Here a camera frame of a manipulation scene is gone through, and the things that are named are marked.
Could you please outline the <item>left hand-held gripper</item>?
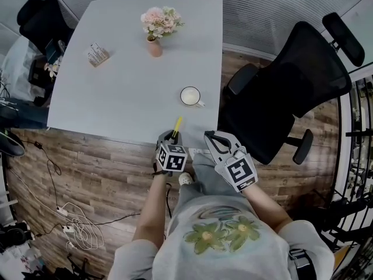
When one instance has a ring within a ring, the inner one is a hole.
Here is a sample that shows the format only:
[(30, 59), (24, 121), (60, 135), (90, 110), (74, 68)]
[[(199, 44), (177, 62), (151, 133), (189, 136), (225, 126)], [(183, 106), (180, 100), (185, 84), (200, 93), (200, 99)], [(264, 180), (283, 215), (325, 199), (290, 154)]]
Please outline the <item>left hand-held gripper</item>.
[(181, 133), (173, 134), (172, 130), (163, 132), (156, 145), (154, 174), (172, 175), (174, 172), (183, 172), (187, 157), (186, 149), (182, 146)]

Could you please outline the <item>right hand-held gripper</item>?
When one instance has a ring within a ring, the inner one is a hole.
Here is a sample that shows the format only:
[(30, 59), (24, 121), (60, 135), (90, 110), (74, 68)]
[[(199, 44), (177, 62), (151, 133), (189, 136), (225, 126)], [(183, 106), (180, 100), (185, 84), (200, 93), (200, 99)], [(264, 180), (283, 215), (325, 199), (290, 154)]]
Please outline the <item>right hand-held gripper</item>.
[(205, 131), (204, 140), (217, 165), (215, 171), (240, 193), (258, 182), (258, 175), (251, 155), (231, 133)]

